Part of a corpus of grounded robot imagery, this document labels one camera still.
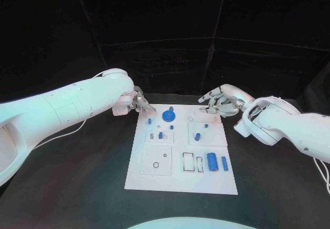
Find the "blue screw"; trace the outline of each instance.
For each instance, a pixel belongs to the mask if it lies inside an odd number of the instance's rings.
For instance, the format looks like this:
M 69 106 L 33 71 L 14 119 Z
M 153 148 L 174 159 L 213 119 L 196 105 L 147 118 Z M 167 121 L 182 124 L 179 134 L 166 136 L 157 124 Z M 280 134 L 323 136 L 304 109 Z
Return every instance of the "blue screw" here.
M 195 140 L 199 141 L 199 139 L 200 139 L 200 133 L 196 133 Z

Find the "blue knob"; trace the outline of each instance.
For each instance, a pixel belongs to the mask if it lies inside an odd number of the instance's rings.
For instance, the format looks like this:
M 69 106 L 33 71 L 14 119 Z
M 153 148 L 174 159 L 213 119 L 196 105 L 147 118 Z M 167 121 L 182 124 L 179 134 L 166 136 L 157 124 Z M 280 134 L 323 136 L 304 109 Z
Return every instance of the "blue knob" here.
M 172 122 L 176 119 L 176 114 L 173 112 L 173 107 L 170 106 L 170 109 L 167 111 L 164 111 L 163 115 L 163 120 L 166 122 Z
M 200 133 L 196 133 L 195 140 L 199 141 L 199 139 L 200 139 Z

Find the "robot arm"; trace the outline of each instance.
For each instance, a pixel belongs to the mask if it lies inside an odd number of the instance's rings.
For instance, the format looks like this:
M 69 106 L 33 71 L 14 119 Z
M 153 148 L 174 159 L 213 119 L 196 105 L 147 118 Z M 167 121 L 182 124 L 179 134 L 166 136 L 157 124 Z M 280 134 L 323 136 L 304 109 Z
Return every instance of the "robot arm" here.
M 101 77 L 0 104 L 0 185 L 39 142 L 110 108 L 114 115 L 125 115 L 135 108 L 156 111 L 121 69 L 110 69 Z
M 242 119 L 233 128 L 244 137 L 252 134 L 269 146 L 285 137 L 304 154 L 330 163 L 330 117 L 301 114 L 274 96 L 255 99 L 229 84 L 213 89 L 199 102 L 208 99 L 209 107 L 202 107 L 202 112 L 226 117 L 242 110 Z

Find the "black table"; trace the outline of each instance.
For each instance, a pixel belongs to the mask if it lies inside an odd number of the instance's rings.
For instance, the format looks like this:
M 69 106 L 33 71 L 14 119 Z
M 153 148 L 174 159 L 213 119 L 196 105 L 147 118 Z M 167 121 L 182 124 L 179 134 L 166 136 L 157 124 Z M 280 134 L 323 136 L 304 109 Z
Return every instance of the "black table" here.
M 196 96 L 146 98 L 197 104 Z M 124 190 L 137 112 L 114 117 L 108 111 L 30 153 L 0 198 L 0 228 L 123 229 L 167 217 L 223 219 L 261 229 L 329 228 L 330 196 L 311 157 L 285 139 L 267 146 L 244 138 L 233 130 L 238 120 L 239 115 L 222 120 L 238 196 Z

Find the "blue cylinder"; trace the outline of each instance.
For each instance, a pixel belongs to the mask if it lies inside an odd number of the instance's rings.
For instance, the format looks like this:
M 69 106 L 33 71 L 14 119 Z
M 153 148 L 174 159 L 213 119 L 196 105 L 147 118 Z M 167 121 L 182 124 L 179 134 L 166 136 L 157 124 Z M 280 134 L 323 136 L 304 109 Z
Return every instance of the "blue cylinder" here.
M 176 113 L 173 112 L 172 106 L 169 110 L 163 112 L 161 118 L 166 122 L 172 122 L 176 119 Z
M 226 165 L 225 156 L 222 156 L 222 165 L 223 165 L 223 170 L 228 171 L 228 165 Z
M 199 141 L 199 139 L 200 139 L 200 133 L 196 133 L 195 140 Z
M 215 153 L 208 153 L 208 164 L 209 164 L 209 171 L 219 170 Z

